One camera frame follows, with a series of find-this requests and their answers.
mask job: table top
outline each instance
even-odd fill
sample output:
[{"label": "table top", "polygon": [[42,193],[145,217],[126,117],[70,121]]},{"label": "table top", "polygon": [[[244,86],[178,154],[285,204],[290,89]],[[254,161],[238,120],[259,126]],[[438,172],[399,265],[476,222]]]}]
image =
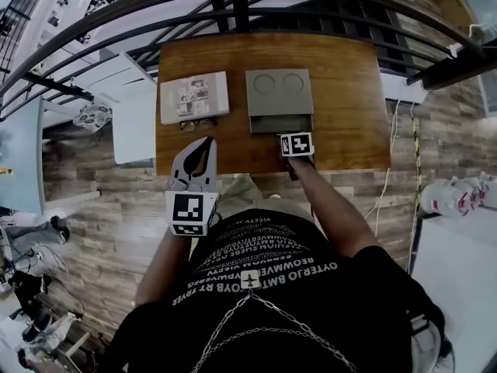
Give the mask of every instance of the table top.
[{"label": "table top", "polygon": [[41,165],[41,97],[0,123],[0,167],[14,175],[0,175],[0,206],[43,214],[45,194]]},{"label": "table top", "polygon": [[275,134],[250,134],[245,71],[306,68],[314,103],[315,161],[320,170],[386,169],[389,130],[374,46],[356,40],[299,33],[204,37],[165,45],[158,82],[227,72],[230,114],[210,130],[181,131],[156,109],[156,169],[171,173],[175,156],[210,135],[217,141],[217,173],[286,171]]}]

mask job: white table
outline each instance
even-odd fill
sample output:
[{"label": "white table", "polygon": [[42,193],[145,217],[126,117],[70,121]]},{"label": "white table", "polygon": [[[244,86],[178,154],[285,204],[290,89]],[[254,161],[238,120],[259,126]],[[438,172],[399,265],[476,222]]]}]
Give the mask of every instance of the white table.
[{"label": "white table", "polygon": [[41,164],[42,115],[39,97],[0,123],[0,167],[14,170],[13,176],[0,175],[0,206],[43,215],[45,210],[100,196],[100,192],[89,192],[45,202]]}]

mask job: gray box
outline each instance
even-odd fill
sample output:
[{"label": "gray box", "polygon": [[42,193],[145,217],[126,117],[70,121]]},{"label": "gray box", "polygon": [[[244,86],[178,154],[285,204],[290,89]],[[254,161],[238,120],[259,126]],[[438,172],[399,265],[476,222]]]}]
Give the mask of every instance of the gray box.
[{"label": "gray box", "polygon": [[311,80],[307,69],[247,71],[252,133],[312,131]]}]

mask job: wooden table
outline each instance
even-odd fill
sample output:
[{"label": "wooden table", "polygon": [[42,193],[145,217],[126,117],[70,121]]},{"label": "wooden table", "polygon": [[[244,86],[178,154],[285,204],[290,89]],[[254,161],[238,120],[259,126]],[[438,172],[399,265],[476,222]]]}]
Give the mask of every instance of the wooden table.
[{"label": "wooden table", "polygon": [[163,47],[158,81],[226,71],[230,114],[208,131],[162,125],[158,95],[156,169],[171,173],[175,156],[210,135],[217,141],[217,172],[285,171],[276,135],[250,134],[245,71],[307,68],[314,102],[316,166],[320,170],[390,166],[387,110],[374,47],[337,37],[253,33],[179,41]]}]

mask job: gray pants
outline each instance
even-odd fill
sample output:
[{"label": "gray pants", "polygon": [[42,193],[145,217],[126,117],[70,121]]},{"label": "gray pants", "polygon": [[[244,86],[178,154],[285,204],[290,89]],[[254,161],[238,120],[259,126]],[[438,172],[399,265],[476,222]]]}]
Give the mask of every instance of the gray pants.
[{"label": "gray pants", "polygon": [[281,211],[314,222],[312,216],[292,200],[275,197],[264,199],[261,190],[254,184],[250,175],[241,174],[222,194],[217,212],[222,218],[228,218],[251,208]]},{"label": "gray pants", "polygon": [[45,222],[36,227],[5,226],[7,239],[12,247],[12,258],[18,260],[30,249],[36,253],[38,246],[61,245],[65,242],[64,236],[50,224]]}]

